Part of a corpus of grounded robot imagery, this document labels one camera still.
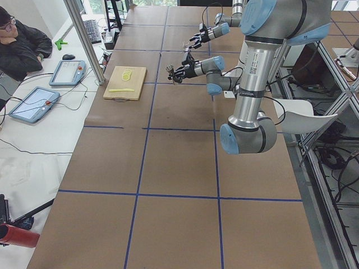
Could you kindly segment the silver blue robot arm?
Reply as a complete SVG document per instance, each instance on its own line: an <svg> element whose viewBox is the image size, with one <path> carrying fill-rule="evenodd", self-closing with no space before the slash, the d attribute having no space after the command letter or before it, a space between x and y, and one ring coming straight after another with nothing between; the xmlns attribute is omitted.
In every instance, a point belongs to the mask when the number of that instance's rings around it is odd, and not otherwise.
<svg viewBox="0 0 359 269"><path fill-rule="evenodd" d="M218 13L215 17L215 25L213 27L207 27L204 23L204 13L209 6L218 4L222 7L219 2L214 2L208 5L202 12L202 22L199 25L199 32L195 34L189 42L193 43L188 46L189 49L197 49L202 46L203 43L207 43L211 40L219 38L229 33L231 27L239 27L242 20L242 14L245 9L247 1L232 1L232 15L226 16L223 12Z"/></svg>
<svg viewBox="0 0 359 269"><path fill-rule="evenodd" d="M276 50L282 45L302 45L325 38L330 28L331 1L233 1L232 15L218 14L214 27L200 25L192 47L218 38L239 27L244 34L244 65L240 77L224 76L221 56L195 60L185 50L179 68L167 66L168 78L206 77L210 95L232 91L236 105L228 122L220 128L222 148L228 154L268 151L277 140L274 122L261 110L266 83Z"/></svg>

